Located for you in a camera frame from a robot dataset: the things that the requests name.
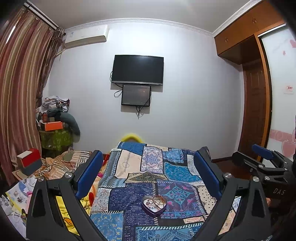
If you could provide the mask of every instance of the ceiling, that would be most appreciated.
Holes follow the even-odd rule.
[[[113,18],[154,18],[216,30],[249,0],[31,0],[63,28]]]

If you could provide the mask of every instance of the electrical cord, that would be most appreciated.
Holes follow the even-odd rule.
[[[144,106],[136,106],[136,110],[138,112],[138,119],[140,118],[140,112],[141,110],[145,107],[145,105],[148,103],[148,101],[151,100],[151,93],[152,93],[152,89],[150,87],[150,95],[149,95],[149,99],[146,101],[146,103],[144,104]]]
[[[110,82],[112,83],[112,72],[113,71],[111,71],[111,73],[110,73]],[[122,89],[123,89],[123,86],[120,86],[120,85],[118,85],[118,84],[116,84],[118,87],[120,87],[121,88],[121,90],[118,90],[118,91],[116,91],[115,93],[114,93],[114,97],[115,98],[118,98],[121,94],[122,94]]]

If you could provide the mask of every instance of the green laundry basket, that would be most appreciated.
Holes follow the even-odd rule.
[[[65,129],[54,131],[39,131],[41,146],[48,150],[61,151],[63,147],[71,146],[73,143],[70,131]]]

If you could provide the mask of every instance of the wall-mounted tv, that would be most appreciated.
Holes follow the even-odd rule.
[[[163,84],[163,57],[115,55],[112,83]]]

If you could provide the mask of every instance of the small sign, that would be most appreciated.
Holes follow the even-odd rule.
[[[292,85],[286,85],[284,94],[294,94],[293,86]]]

